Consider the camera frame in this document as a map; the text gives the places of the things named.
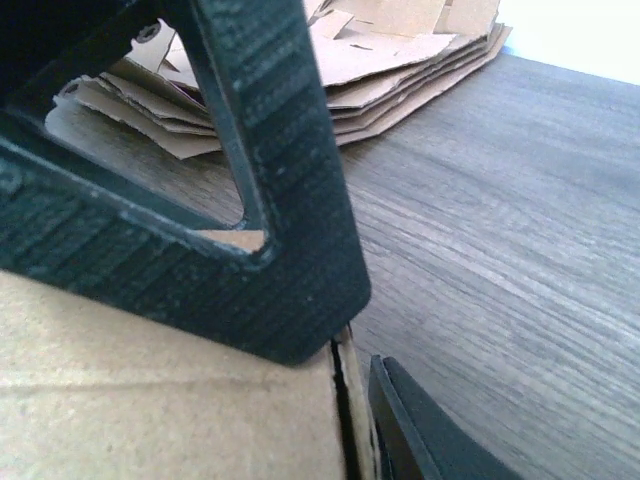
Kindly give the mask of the brown cardboard box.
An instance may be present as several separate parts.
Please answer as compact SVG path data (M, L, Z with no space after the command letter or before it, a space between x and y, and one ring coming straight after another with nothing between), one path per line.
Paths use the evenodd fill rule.
M350 330L287 368L1 276L5 479L378 479Z

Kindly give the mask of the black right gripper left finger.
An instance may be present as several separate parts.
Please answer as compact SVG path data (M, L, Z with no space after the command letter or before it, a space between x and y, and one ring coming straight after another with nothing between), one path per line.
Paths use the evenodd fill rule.
M236 231L89 160L44 127L54 96L104 72L158 20L180 35L245 202ZM1 266L295 365L367 304L371 284L298 1L5 1Z

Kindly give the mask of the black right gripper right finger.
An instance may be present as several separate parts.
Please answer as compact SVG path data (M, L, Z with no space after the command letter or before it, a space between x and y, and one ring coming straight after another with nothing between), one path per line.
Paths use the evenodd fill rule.
M384 479L520 477L465 433L395 358L371 358L368 399Z

